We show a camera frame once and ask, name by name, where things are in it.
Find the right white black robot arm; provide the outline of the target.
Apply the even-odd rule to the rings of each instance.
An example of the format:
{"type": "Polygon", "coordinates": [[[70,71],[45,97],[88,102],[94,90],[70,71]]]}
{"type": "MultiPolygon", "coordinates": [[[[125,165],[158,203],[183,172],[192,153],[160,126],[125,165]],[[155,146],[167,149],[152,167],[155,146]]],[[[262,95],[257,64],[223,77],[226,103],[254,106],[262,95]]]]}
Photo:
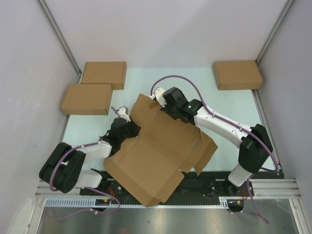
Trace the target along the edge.
{"type": "Polygon", "coordinates": [[[224,137],[239,149],[238,163],[225,180],[225,191],[237,195],[244,182],[262,169],[273,148],[264,126],[254,127],[234,122],[210,110],[203,100],[188,101],[176,87],[164,90],[157,88],[153,100],[161,110],[173,119],[180,119],[197,127],[209,129],[224,137]]]}

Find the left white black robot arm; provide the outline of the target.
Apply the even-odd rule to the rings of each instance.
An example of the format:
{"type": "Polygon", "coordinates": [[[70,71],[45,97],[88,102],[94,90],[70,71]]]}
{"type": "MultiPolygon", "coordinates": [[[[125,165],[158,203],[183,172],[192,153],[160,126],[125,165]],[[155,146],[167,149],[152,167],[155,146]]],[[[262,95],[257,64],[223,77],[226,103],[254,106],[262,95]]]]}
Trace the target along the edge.
{"type": "Polygon", "coordinates": [[[115,155],[121,149],[123,141],[137,137],[140,129],[132,119],[127,121],[117,117],[97,142],[76,147],[61,142],[44,163],[39,178],[48,183],[53,192],[66,194],[78,186],[90,187],[97,195],[102,195],[108,189],[103,175],[95,169],[84,170],[83,165],[115,155]]]}

